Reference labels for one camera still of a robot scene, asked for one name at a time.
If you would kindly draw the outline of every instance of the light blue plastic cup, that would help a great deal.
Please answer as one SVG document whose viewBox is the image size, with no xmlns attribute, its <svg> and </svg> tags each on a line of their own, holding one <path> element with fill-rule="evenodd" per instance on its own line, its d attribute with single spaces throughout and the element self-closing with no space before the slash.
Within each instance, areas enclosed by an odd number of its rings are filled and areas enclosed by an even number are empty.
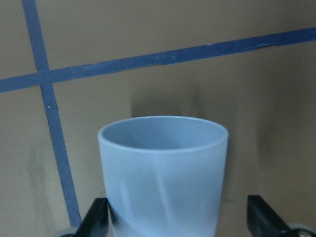
<svg viewBox="0 0 316 237">
<path fill-rule="evenodd" d="M 149 116 L 98 133 L 115 237 L 213 237 L 228 132 L 199 118 Z"/>
</svg>

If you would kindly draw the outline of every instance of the cup rim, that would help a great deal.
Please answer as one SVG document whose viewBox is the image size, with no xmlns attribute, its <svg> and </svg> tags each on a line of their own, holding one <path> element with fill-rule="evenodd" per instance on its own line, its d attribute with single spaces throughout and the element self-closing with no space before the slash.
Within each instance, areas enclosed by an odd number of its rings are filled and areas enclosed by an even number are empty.
<svg viewBox="0 0 316 237">
<path fill-rule="evenodd" d="M 216 142 L 212 142 L 210 144 L 207 145 L 200 145 L 200 146 L 194 146 L 194 147 L 188 147 L 188 148 L 174 148 L 174 149 L 149 149 L 149 148 L 137 148 L 137 147 L 131 147 L 131 146 L 126 146 L 126 145 L 122 145 L 113 141 L 110 141 L 109 139 L 105 138 L 103 136 L 103 132 L 104 130 L 108 129 L 111 126 L 116 126 L 120 123 L 124 123 L 124 122 L 128 122 L 131 120 L 141 120 L 141 119 L 165 119 L 165 118 L 172 118 L 172 119 L 185 119 L 185 120 L 195 120 L 195 121 L 200 121 L 200 122 L 204 122 L 204 123 L 208 123 L 209 125 L 218 127 L 221 131 L 222 131 L 222 136 L 220 139 L 218 139 Z M 222 144 L 224 141 L 226 141 L 228 139 L 229 133 L 228 130 L 213 121 L 210 120 L 206 120 L 203 118 L 196 118 L 196 117 L 188 117 L 188 116 L 173 116 L 173 115 L 157 115 L 157 116 L 141 116 L 141 117 L 133 117 L 133 118 L 126 118 L 126 119 L 122 119 L 122 120 L 118 120 L 115 122 L 111 122 L 105 126 L 103 126 L 99 132 L 98 132 L 98 140 L 99 143 L 104 143 L 108 146 L 120 149 L 120 150 L 126 150 L 126 151 L 133 151 L 133 152 L 141 152 L 141 153 L 182 153 L 182 152 L 195 152 L 195 151 L 200 151 L 200 150 L 204 150 L 204 149 L 209 149 L 212 147 L 216 147 L 220 144 Z"/>
</svg>

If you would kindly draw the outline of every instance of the beige wall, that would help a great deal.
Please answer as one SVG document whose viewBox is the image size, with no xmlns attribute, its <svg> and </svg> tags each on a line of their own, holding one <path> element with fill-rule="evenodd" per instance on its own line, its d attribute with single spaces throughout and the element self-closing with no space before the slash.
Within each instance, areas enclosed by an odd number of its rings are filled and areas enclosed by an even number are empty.
<svg viewBox="0 0 316 237">
<path fill-rule="evenodd" d="M 312 0 L 37 1 L 51 69 L 314 27 Z M 36 72 L 20 1 L 0 2 L 0 78 Z M 316 229 L 316 43 L 54 84 L 83 217 L 103 197 L 96 134 L 141 115 L 230 132 L 217 236 L 250 236 L 246 198 Z M 39 86 L 0 94 L 0 236 L 69 227 Z"/>
</svg>

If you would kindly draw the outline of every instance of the cardboard surface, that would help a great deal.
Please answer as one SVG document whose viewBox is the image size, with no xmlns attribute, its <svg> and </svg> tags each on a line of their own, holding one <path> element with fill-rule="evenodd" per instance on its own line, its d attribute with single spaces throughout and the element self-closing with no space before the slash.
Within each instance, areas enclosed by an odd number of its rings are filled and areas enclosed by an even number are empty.
<svg viewBox="0 0 316 237">
<path fill-rule="evenodd" d="M 39 86 L 0 94 L 0 236 L 69 226 Z"/>
<path fill-rule="evenodd" d="M 315 2 L 37 1 L 51 69 L 314 27 Z"/>
<path fill-rule="evenodd" d="M 0 78 L 35 73 L 20 1 L 0 3 Z M 51 69 L 315 26 L 312 0 L 37 1 Z M 115 120 L 186 115 L 230 132 L 217 236 L 250 236 L 246 197 L 316 229 L 316 44 L 55 83 L 79 210 L 105 190 L 97 131 Z M 70 226 L 39 86 L 0 94 L 0 236 Z"/>
<path fill-rule="evenodd" d="M 0 2 L 0 79 L 34 73 L 31 44 L 20 1 Z"/>
</svg>

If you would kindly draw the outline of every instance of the blue tape line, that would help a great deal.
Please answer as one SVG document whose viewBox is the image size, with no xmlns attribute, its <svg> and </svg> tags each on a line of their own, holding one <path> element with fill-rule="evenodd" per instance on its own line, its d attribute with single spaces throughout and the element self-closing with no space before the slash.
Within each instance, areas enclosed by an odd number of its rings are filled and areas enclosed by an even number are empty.
<svg viewBox="0 0 316 237">
<path fill-rule="evenodd" d="M 22 89 L 35 84 L 55 83 L 72 79 L 116 73 L 124 70 L 152 65 L 168 65 L 234 53 L 247 52 L 272 45 L 285 46 L 314 40 L 316 40 L 316 27 L 247 39 L 238 39 L 227 42 L 207 44 L 197 47 L 183 48 L 142 56 L 122 58 L 100 62 L 97 64 L 80 65 L 75 67 L 51 70 L 48 72 L 39 72 L 37 74 L 30 74 L 26 76 L 28 80 L 19 85 L 17 85 L 16 83 L 22 82 L 24 80 L 23 78 L 12 77 L 2 79 L 0 80 L 0 92 Z"/>
<path fill-rule="evenodd" d="M 35 0 L 22 0 L 26 25 L 29 30 L 31 46 L 37 71 L 48 71 L 44 41 Z"/>
<path fill-rule="evenodd" d="M 14 77 L 10 80 L 5 80 L 4 83 L 12 88 L 15 88 L 16 84 L 19 82 L 22 85 L 40 84 L 48 127 L 53 144 L 54 154 L 56 157 L 57 168 L 63 188 L 70 224 L 72 227 L 77 227 L 81 223 L 81 217 L 79 214 L 79 207 L 68 161 L 55 93 L 52 84 L 43 83 L 45 77 L 50 73 L 50 71 L 45 52 L 44 40 L 40 29 L 40 21 L 36 3 L 34 0 L 22 0 L 22 4 L 29 31 L 34 62 L 38 73 L 25 75 L 22 77 Z"/>
<path fill-rule="evenodd" d="M 60 176 L 61 186 L 63 188 L 70 224 L 72 227 L 77 227 L 81 223 L 81 217 L 79 215 L 76 191 L 68 162 L 67 150 L 53 85 L 41 85 L 40 88 L 42 91 L 48 127 L 54 148 L 57 168 Z"/>
</svg>

